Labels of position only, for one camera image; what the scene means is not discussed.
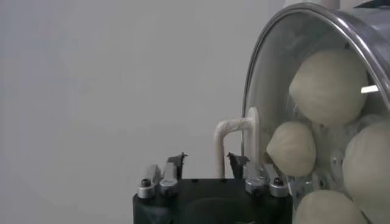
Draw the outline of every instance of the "stainless steel drum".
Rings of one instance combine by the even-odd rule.
[[[359,118],[342,127],[328,128],[307,119],[289,96],[289,85],[301,63],[324,49],[351,48],[366,65],[369,85]],[[287,177],[294,206],[316,189],[344,189],[341,164],[349,141],[364,127],[389,117],[390,8],[327,10],[297,4],[276,14],[255,45],[245,85],[243,116],[256,107],[260,121],[261,159],[275,129],[286,121],[302,121],[314,134],[315,168],[309,176]],[[248,142],[243,135],[243,152]]]

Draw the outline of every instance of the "steamed bun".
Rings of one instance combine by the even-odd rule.
[[[342,164],[352,200],[374,224],[390,222],[390,120],[372,124],[348,144]]]
[[[292,80],[289,93],[310,120],[326,126],[354,120],[366,100],[366,68],[346,49],[320,51],[306,59]]]
[[[294,177],[308,175],[316,160],[316,146],[310,129],[300,122],[281,124],[267,146],[275,165]]]
[[[351,200],[335,191],[314,191],[298,205],[295,224],[367,224]]]

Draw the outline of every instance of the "metal fitting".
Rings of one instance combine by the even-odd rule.
[[[174,163],[166,163],[164,177],[160,181],[160,193],[165,197],[172,197],[177,193],[176,166]]]
[[[156,182],[160,179],[160,169],[157,165],[151,165],[147,168],[145,178],[141,180],[138,186],[137,196],[141,199],[153,198],[155,195]]]
[[[245,165],[245,191],[253,194],[256,189],[260,189],[266,185],[264,178],[260,176],[260,166],[253,162],[248,162]]]
[[[269,180],[269,192],[272,196],[283,198],[288,195],[288,186],[283,178],[278,175],[272,164],[264,165]]]

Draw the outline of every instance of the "metal bolt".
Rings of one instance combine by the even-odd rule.
[[[274,185],[276,185],[276,186],[282,186],[282,185],[283,185],[283,180],[280,179],[280,177],[275,177],[275,178],[274,178]]]
[[[150,187],[152,185],[152,182],[150,181],[150,179],[142,179],[141,180],[141,187]]]

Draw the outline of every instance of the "white wall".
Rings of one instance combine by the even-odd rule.
[[[283,2],[0,1],[0,223],[132,223],[144,168],[180,152],[212,177],[214,127],[241,115]]]

